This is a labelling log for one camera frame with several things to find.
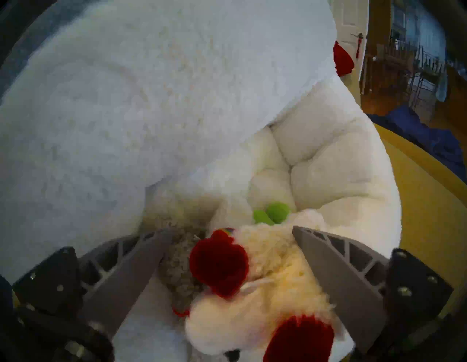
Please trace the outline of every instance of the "red felt heart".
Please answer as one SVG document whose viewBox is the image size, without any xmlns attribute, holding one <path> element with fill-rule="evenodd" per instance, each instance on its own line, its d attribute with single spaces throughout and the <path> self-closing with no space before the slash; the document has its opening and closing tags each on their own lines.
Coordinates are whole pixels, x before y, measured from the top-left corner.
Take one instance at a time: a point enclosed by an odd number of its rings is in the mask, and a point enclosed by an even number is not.
<svg viewBox="0 0 467 362">
<path fill-rule="evenodd" d="M 314 316 L 293 316 L 274 332 L 263 362 L 326 362 L 333 340 L 330 325 Z"/>
<path fill-rule="evenodd" d="M 248 275 L 247 252 L 233 242 L 225 231 L 216 230 L 198 241 L 190 254 L 193 276 L 224 299 L 233 297 Z"/>
</svg>

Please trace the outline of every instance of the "screw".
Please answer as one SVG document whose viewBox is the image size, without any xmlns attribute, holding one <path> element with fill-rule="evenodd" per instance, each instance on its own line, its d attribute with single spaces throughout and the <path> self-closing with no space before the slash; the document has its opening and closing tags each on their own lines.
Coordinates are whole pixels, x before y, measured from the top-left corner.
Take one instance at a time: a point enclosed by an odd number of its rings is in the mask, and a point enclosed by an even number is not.
<svg viewBox="0 0 467 362">
<path fill-rule="evenodd" d="M 403 297 L 410 297 L 412 295 L 412 291 L 407 287 L 399 287 L 397 291 Z"/>
</svg>

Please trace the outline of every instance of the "white plush toy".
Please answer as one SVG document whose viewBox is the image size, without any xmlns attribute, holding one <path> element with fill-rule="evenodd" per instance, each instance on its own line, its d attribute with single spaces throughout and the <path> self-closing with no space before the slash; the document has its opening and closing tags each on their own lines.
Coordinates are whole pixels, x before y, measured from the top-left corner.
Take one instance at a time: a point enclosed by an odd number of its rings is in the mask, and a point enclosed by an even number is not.
<svg viewBox="0 0 467 362">
<path fill-rule="evenodd" d="M 219 229 L 196 244 L 190 269 L 210 287 L 185 322 L 197 350 L 240 350 L 248 361 L 328 360 L 340 323 L 292 236 L 294 225 L 322 227 L 316 214 L 304 210 L 278 225 Z"/>
</svg>

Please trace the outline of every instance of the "door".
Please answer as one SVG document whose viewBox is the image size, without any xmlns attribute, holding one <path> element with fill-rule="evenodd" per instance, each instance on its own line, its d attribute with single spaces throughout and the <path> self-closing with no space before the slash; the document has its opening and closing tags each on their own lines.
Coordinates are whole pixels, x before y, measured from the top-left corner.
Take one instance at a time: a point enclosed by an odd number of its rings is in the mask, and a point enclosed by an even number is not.
<svg viewBox="0 0 467 362">
<path fill-rule="evenodd" d="M 352 57 L 355 68 L 352 74 L 360 79 L 368 32 L 368 0 L 329 0 L 336 22 L 337 41 Z M 363 35 L 357 59 L 358 35 Z"/>
</svg>

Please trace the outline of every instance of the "black plastic eye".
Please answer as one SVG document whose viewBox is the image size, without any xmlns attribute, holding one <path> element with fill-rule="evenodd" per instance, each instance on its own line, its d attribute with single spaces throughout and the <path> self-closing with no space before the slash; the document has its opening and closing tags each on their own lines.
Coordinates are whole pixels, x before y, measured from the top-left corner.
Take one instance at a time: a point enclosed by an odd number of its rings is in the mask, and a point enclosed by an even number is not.
<svg viewBox="0 0 467 362">
<path fill-rule="evenodd" d="M 229 362 L 237 362 L 240 359 L 240 350 L 234 349 L 233 351 L 227 351 L 224 353 Z"/>
</svg>

